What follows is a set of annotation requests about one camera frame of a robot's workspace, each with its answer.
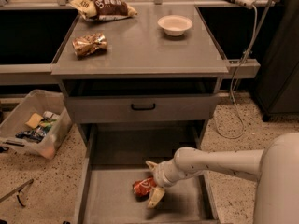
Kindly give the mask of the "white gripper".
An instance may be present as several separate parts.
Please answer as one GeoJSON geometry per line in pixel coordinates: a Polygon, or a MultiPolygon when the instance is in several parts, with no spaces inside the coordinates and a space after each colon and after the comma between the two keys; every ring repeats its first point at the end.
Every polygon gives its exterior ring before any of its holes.
{"type": "Polygon", "coordinates": [[[148,208],[153,209],[165,195],[166,187],[174,186],[180,180],[180,170],[173,160],[155,163],[146,161],[147,166],[153,173],[155,183],[159,187],[153,187],[149,194],[148,208]]]}

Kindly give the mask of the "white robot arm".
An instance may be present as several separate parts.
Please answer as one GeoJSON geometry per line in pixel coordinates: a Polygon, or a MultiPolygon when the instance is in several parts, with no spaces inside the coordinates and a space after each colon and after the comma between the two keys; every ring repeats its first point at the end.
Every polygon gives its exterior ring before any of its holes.
{"type": "Polygon", "coordinates": [[[299,224],[299,133],[283,134],[259,150],[205,152],[182,147],[171,160],[147,165],[156,184],[149,208],[157,206],[166,188],[208,170],[257,183],[253,224],[299,224]]]}

